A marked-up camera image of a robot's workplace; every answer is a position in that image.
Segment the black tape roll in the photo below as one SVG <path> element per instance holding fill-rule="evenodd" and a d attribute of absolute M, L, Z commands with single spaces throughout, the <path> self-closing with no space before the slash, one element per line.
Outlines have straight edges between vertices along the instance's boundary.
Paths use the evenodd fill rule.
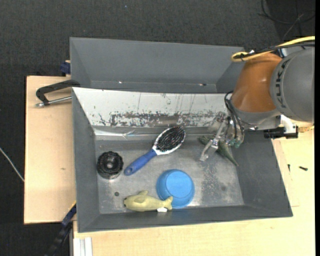
<path fill-rule="evenodd" d="M 99 156 L 96 168 L 101 177 L 112 180 L 119 176 L 123 166 L 122 157 L 109 151 Z"/>

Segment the gray tray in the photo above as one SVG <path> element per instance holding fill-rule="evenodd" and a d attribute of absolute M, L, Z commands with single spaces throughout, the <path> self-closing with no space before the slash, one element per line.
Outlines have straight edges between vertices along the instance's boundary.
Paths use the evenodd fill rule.
<path fill-rule="evenodd" d="M 79 232 L 292 216 L 272 143 L 261 132 L 247 132 L 232 150 L 239 167 L 210 151 L 207 161 L 199 161 L 204 146 L 198 137 L 208 135 L 219 111 L 226 112 L 222 92 L 240 72 L 229 58 L 239 49 L 76 38 L 71 45 L 72 79 L 88 85 L 72 89 Z M 97 85 L 103 89 L 92 89 Z M 125 169 L 173 125 L 187 134 L 177 151 L 155 157 L 131 176 L 99 176 L 96 162 L 103 152 L 119 153 Z M 157 178 L 169 169 L 193 179 L 195 196 L 187 207 L 165 213 L 124 207 L 125 197 L 142 190 L 157 197 Z"/>

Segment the wooden table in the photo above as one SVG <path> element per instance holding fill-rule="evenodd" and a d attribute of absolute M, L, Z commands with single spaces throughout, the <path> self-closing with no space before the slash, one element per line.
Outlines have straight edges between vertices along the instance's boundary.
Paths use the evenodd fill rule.
<path fill-rule="evenodd" d="M 76 199 L 71 102 L 35 107 L 40 102 L 38 88 L 68 79 L 28 76 L 26 80 L 25 224 L 60 222 Z M 48 98 L 69 95 L 70 89 Z M 94 256 L 315 255 L 314 130 L 272 143 L 293 217 L 90 233 L 78 233 L 75 220 L 73 237 L 91 237 Z"/>

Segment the gray carpet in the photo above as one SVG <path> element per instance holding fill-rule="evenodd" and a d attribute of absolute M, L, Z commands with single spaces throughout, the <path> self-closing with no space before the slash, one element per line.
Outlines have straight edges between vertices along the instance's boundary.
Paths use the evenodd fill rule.
<path fill-rule="evenodd" d="M 23 175 L 25 76 L 63 75 L 69 37 L 261 49 L 315 35 L 315 0 L 296 2 L 267 0 L 274 21 L 260 0 L 1 0 L 0 147 Z M 0 255 L 43 255 L 59 225 L 24 226 L 24 184 L 2 155 L 0 174 Z"/>

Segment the wooden board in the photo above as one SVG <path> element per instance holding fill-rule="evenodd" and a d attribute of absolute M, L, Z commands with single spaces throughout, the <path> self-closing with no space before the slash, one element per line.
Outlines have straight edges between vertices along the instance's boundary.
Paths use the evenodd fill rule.
<path fill-rule="evenodd" d="M 24 223 L 60 222 L 76 200 L 71 101 L 38 108 L 40 87 L 68 77 L 28 76 L 25 107 Z M 71 90 L 48 94 L 70 96 Z"/>

